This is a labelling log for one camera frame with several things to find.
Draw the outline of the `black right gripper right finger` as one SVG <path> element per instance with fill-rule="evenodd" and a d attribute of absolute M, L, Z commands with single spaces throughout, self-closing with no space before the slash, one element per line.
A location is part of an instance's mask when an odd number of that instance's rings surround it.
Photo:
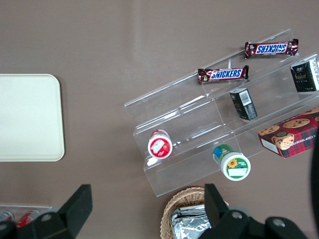
<path fill-rule="evenodd" d="M 269 217 L 262 224 L 240 210 L 228 208 L 214 184 L 205 184 L 205 211 L 211 228 L 201 239 L 305 239 L 291 220 Z"/>

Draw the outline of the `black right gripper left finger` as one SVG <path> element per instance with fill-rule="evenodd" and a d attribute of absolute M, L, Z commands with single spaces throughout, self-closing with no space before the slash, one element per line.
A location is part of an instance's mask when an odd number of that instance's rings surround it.
<path fill-rule="evenodd" d="M 0 207 L 2 239 L 74 239 L 93 209 L 90 184 L 81 185 L 60 208 Z"/>

